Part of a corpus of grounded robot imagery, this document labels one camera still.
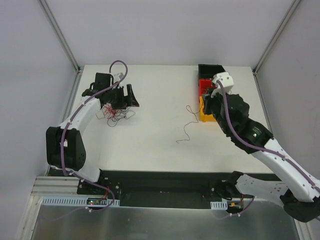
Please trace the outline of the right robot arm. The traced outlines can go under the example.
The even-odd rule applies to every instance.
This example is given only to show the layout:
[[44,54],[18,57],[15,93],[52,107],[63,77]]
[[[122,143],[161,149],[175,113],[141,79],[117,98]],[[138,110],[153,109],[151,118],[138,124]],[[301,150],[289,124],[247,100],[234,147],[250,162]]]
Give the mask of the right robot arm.
[[212,115],[227,138],[239,149],[267,166],[279,179],[266,181],[233,171],[214,189],[231,200],[239,194],[272,202],[303,223],[320,219],[320,181],[304,170],[281,147],[274,135],[249,117],[250,106],[239,94],[211,88],[203,95],[204,113]]

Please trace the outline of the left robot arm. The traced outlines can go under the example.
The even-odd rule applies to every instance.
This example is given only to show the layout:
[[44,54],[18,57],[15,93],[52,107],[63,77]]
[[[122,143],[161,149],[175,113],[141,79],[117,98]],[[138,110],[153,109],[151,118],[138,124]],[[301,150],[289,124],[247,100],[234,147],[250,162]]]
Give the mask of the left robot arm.
[[89,180],[88,188],[99,195],[105,191],[106,183],[100,179],[101,170],[86,163],[89,159],[82,139],[91,119],[103,106],[109,104],[114,110],[139,107],[131,84],[121,85],[125,74],[95,74],[95,80],[82,94],[76,109],[57,127],[46,130],[46,158],[66,174],[75,174]]

